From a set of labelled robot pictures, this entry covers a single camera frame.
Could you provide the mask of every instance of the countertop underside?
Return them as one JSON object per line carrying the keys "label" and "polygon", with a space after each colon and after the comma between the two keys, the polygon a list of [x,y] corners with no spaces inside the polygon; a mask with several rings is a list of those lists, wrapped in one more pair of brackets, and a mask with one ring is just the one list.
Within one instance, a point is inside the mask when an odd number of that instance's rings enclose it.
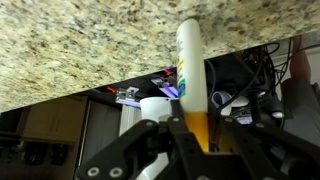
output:
{"label": "countertop underside", "polygon": [[317,0],[0,1],[0,112],[176,62],[199,20],[205,58],[320,29]]}

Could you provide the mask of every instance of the bottle label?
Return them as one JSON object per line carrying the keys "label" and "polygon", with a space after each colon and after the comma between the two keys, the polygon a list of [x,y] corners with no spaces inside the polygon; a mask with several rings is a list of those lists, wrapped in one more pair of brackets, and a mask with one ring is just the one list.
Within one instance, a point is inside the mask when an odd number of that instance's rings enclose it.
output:
{"label": "bottle label", "polygon": [[181,79],[178,83],[178,95],[179,95],[179,98],[186,95],[186,80],[185,79]]}

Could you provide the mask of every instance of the yellow object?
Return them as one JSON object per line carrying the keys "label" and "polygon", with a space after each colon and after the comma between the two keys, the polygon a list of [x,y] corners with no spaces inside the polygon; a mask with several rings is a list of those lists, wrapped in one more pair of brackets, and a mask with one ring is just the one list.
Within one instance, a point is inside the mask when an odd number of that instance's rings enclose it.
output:
{"label": "yellow object", "polygon": [[203,152],[209,151],[208,117],[206,113],[185,113],[184,119]]}

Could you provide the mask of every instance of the black metal bracket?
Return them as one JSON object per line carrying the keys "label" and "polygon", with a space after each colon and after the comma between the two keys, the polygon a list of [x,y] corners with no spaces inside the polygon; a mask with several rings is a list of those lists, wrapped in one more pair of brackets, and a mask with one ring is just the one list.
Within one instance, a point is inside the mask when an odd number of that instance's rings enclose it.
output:
{"label": "black metal bracket", "polygon": [[173,116],[167,122],[141,120],[77,171],[77,179],[135,179],[142,170],[166,152],[169,164],[157,180],[287,180],[269,161],[261,141],[284,145],[312,165],[312,177],[320,177],[320,148],[274,126],[254,122],[247,129],[231,117],[217,118],[218,126],[231,137],[234,153],[203,153],[188,131],[178,101],[172,101]]}

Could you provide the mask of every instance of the wire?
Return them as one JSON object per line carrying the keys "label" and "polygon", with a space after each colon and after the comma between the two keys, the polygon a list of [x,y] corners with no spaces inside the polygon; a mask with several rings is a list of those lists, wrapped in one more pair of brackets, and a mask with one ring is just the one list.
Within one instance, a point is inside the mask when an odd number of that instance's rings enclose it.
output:
{"label": "wire", "polygon": [[219,106],[219,108],[218,108],[219,111],[221,111],[223,108],[229,106],[234,100],[236,100],[243,93],[245,93],[246,90],[248,90],[250,88],[250,86],[254,83],[254,81],[257,79],[258,74],[260,73],[260,70],[261,70],[261,67],[262,67],[262,64],[263,64],[262,63],[263,62],[263,50],[262,50],[262,48],[260,48],[260,53],[261,53],[261,57],[260,57],[260,60],[259,60],[258,69],[256,70],[256,72],[252,76],[251,80],[248,82],[248,84],[239,93],[234,95],[231,99],[229,99],[229,101],[227,101],[223,105]]}
{"label": "wire", "polygon": [[270,95],[272,92],[274,92],[275,88],[276,88],[279,84],[281,84],[281,82],[282,82],[282,80],[283,80],[283,78],[284,78],[284,76],[285,76],[285,74],[286,74],[286,72],[287,72],[287,70],[288,70],[289,61],[290,61],[290,58],[292,57],[292,56],[290,57],[291,41],[292,41],[292,39],[289,38],[287,60],[286,60],[286,62],[284,62],[284,63],[281,64],[281,65],[282,65],[282,68],[281,68],[280,71],[278,71],[278,73],[280,73],[280,77],[279,77],[279,74],[277,74],[278,82],[277,82],[274,86],[272,86],[272,87],[266,92],[265,96],[266,96],[266,95]]}
{"label": "wire", "polygon": [[211,64],[211,62],[209,60],[205,60],[205,62],[209,65],[211,71],[212,71],[212,87],[211,87],[211,91],[210,91],[210,94],[209,94],[209,100],[211,101],[211,98],[213,96],[213,93],[214,93],[214,89],[215,89],[215,86],[216,86],[216,70],[214,68],[214,66]]}
{"label": "wire", "polygon": [[[277,45],[277,47],[273,51],[268,52],[268,46],[270,46],[270,45]],[[266,44],[266,49],[267,49],[267,52],[269,53],[269,55],[273,54],[273,53],[275,53],[276,51],[278,51],[280,49],[280,44],[278,42],[273,42],[273,43]]]}

